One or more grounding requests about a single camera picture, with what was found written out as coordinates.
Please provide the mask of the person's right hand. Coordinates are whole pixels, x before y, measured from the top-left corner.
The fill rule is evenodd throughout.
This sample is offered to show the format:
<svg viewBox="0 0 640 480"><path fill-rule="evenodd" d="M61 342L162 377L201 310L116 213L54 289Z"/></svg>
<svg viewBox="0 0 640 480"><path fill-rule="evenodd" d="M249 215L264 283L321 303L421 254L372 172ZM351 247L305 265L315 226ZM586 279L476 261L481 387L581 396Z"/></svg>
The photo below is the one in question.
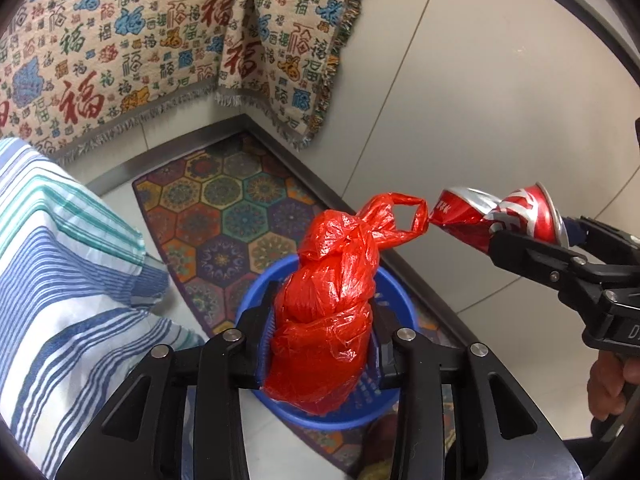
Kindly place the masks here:
<svg viewBox="0 0 640 480"><path fill-rule="evenodd" d="M600 350L590 368L587 382L588 405L592 416L604 422L610 415L620 415L626 408L623 395L626 382L638 385L640 362L638 358L622 361L616 354Z"/></svg>

